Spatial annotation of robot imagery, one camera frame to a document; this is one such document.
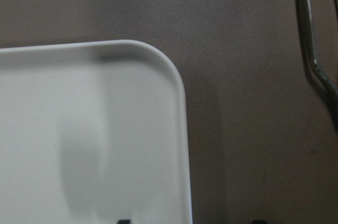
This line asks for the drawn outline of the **cream rabbit tray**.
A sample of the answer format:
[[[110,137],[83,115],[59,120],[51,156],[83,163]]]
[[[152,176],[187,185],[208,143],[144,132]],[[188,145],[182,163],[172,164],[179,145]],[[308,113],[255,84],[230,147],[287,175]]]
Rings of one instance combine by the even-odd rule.
[[[1,223],[191,223],[185,90],[159,49],[1,49]]]

